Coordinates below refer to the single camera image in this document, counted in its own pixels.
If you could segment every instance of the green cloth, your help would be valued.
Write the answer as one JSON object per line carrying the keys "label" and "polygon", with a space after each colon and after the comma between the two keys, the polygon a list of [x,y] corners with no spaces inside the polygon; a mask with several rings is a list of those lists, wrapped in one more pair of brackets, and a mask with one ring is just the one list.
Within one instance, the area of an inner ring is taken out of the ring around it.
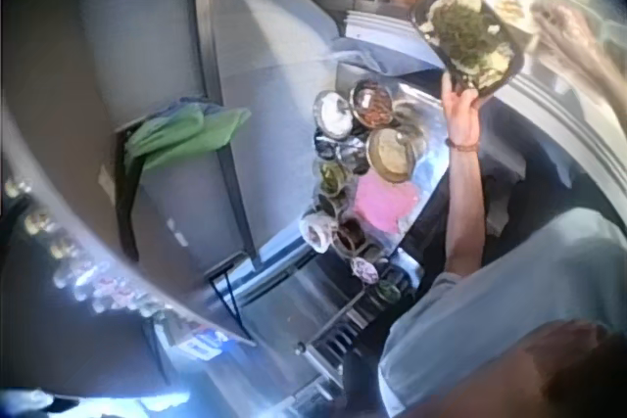
{"label": "green cloth", "polygon": [[250,115],[245,109],[205,115],[199,104],[184,104],[169,116],[147,119],[126,143],[127,160],[147,156],[144,169],[150,169],[216,151],[230,142]]}

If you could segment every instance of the person's hand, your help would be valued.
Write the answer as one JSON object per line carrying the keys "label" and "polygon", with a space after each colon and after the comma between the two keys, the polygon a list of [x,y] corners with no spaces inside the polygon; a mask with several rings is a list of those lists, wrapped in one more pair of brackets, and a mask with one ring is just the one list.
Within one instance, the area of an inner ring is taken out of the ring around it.
{"label": "person's hand", "polygon": [[442,106],[449,128],[449,139],[457,146],[475,146],[479,143],[479,108],[483,101],[475,89],[458,94],[453,90],[451,75],[442,75]]}

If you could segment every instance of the green vegetables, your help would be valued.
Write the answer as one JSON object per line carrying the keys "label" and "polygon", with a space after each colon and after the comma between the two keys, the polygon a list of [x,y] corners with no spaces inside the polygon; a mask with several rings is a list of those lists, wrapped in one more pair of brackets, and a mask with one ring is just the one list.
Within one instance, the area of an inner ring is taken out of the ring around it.
{"label": "green vegetables", "polygon": [[482,59],[503,42],[500,34],[488,31],[489,24],[483,14],[458,2],[438,8],[432,22],[440,38],[440,48],[467,68],[479,67]]}

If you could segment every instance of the light blue shirt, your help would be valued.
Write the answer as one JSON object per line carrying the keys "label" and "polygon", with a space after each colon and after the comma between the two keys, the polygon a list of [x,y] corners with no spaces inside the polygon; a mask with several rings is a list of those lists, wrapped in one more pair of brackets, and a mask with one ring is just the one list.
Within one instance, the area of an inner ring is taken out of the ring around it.
{"label": "light blue shirt", "polygon": [[392,327],[379,386],[390,416],[443,394],[554,320],[627,332],[627,241],[573,209],[467,278],[444,273]]}

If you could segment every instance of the black bowl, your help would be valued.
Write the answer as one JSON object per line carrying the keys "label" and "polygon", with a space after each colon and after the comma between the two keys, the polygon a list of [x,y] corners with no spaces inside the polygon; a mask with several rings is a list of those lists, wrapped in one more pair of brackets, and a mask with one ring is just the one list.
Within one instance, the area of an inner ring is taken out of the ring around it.
{"label": "black bowl", "polygon": [[[464,81],[462,79],[464,73],[453,64],[451,58],[440,47],[431,44],[426,39],[424,33],[420,31],[419,26],[427,21],[429,9],[435,1],[436,0],[417,0],[410,9],[410,21],[413,23],[413,26],[418,31],[418,34],[422,36],[422,38],[427,42],[431,49],[433,49],[435,54],[437,54],[442,62],[445,64],[446,68],[451,73],[453,83],[464,84]],[[481,13],[488,17],[491,23],[498,24],[501,27],[501,32],[503,33],[503,36],[505,37],[507,43],[509,43],[509,47],[513,52],[513,58],[511,58],[511,61],[509,62],[509,67],[507,68],[505,75],[498,82],[495,82],[488,87],[484,87],[478,90],[480,97],[486,97],[492,95],[495,91],[503,87],[512,77],[520,72],[525,63],[525,56],[520,49],[520,46],[518,46],[513,36],[507,29],[506,23],[503,22],[501,18],[497,15],[497,13],[492,10],[492,8],[483,0],[481,0]]]}

